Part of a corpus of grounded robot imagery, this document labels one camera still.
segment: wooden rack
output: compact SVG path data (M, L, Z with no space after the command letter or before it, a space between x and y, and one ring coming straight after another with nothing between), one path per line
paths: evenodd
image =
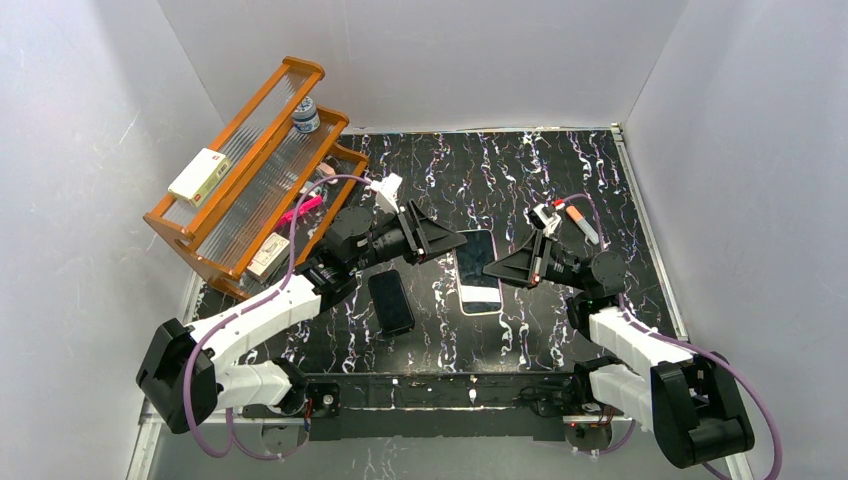
M318 106L321 126L303 134L291 114L324 77L317 63L286 57L227 127L209 145L227 155L233 166L207 200L195 208L167 193L144 220L213 288L240 299L262 286L244 275L297 192L327 156L348 162L361 176L368 157L336 143L348 118ZM355 181L326 211L297 263L306 259L350 195Z

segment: beige box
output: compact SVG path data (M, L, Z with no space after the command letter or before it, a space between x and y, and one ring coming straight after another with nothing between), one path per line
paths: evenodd
M268 276L283 263L288 256L289 241L280 235L271 232L271 235L262 243L262 247L253 256L253 260L247 264L247 273L256 280L264 282Z
M223 153L204 148L168 187L175 197L200 206L224 178L232 162Z

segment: marble tabletop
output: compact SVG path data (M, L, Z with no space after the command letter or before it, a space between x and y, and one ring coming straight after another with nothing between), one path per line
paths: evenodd
M674 333L609 130L349 135L341 143L369 156L371 178L402 176L399 199L415 200L457 231L491 230L499 258L532 231L525 215L529 207L574 193L591 196L608 248L627 261L630 307L648 325ZM374 201L357 188L350 204L372 208ZM588 202L575 205L591 221ZM558 238L579 255L598 249L567 217ZM368 289L359 288L336 308L281 332L243 361L285 356L307 373L522 372L568 368L602 353L567 326L565 299L573 293L568 287L504 285L501 313L466 316L459 306L453 255L419 266L396 260L360 272L357 281L366 285L370 275L392 268L400 272L412 306L412 332L383 338ZM195 318L232 303L204 287Z

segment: smartphone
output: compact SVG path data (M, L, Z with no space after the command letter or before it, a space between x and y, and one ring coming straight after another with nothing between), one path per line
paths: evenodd
M401 335L415 328L415 317L397 270L373 275L368 279L368 291L384 336Z
M497 260L495 239L489 230L466 230L465 245L454 252L459 284L459 304L465 315L486 315L503 309L501 282L483 274L483 267Z

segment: pink marker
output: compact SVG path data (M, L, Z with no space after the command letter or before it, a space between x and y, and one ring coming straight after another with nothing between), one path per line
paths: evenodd
M322 197L321 195L310 198L309 200L303 202L303 205L300 206L300 211L297 212L297 216L299 217L299 216L303 215L304 213L318 207L322 203L324 203L324 197ZM288 212L284 213L283 216L280 217L280 221L277 222L276 225L274 225L274 230L276 230L276 229L282 227L283 225L289 223L293 216L294 216L294 209L291 209Z

